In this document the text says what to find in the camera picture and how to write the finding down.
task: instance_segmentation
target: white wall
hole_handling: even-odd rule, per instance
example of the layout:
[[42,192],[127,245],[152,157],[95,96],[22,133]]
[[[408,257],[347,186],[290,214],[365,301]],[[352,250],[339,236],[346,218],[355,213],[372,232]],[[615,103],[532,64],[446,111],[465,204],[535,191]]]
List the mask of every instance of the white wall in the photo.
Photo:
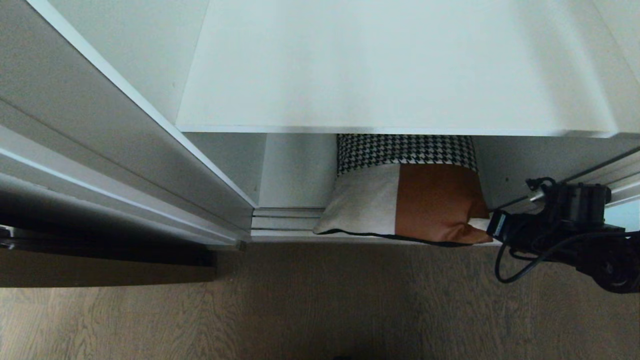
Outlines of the white wall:
[[267,134],[184,133],[256,204]]
[[640,230],[640,200],[607,208],[604,212],[607,224],[624,227],[627,231]]
[[335,134],[268,134],[261,208],[324,208],[337,173]]
[[640,133],[591,1],[219,0],[183,131]]
[[49,0],[175,122],[209,0]]

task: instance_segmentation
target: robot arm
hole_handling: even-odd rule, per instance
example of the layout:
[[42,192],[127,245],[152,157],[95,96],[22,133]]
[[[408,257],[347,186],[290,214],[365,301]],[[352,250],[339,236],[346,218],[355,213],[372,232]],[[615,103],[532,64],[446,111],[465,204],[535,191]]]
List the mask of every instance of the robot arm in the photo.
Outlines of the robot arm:
[[[599,184],[558,184],[549,177],[527,180],[543,201],[538,214],[509,214],[497,210],[487,233],[502,242],[495,264],[500,282],[518,280],[544,261],[564,263],[591,276],[600,287],[614,293],[640,292],[640,231],[604,223],[604,208],[611,190]],[[528,261],[507,279],[500,274],[506,248],[517,259]]]

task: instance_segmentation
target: cabinet door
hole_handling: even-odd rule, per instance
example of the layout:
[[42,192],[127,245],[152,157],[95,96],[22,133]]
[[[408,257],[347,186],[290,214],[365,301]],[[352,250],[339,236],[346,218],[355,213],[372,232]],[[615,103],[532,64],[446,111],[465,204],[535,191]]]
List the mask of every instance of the cabinet door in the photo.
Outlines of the cabinet door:
[[221,235],[212,243],[247,233],[253,208],[26,2],[0,3],[0,33],[3,156]]

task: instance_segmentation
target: pillow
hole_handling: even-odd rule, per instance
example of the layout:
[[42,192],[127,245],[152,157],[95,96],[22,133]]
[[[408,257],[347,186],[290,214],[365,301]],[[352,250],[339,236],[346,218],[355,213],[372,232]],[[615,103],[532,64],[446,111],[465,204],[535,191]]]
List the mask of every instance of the pillow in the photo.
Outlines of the pillow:
[[316,234],[348,233],[443,246],[492,239],[468,136],[339,135],[339,177]]

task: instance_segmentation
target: white cabinet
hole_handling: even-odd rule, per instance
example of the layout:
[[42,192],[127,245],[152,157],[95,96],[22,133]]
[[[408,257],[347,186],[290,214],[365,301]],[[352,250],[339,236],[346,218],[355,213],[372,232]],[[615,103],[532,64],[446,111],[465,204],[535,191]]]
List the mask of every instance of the white cabinet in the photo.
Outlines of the white cabinet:
[[[335,133],[474,135],[491,207],[525,195],[528,177],[566,179],[640,147],[640,59],[629,45],[640,19],[623,5],[28,3],[157,124],[86,131],[126,134],[122,149],[144,138],[137,174],[239,227],[246,209],[324,207]],[[42,22],[21,0],[3,6]],[[73,134],[126,165],[109,134]],[[173,159],[154,159],[158,141]]]

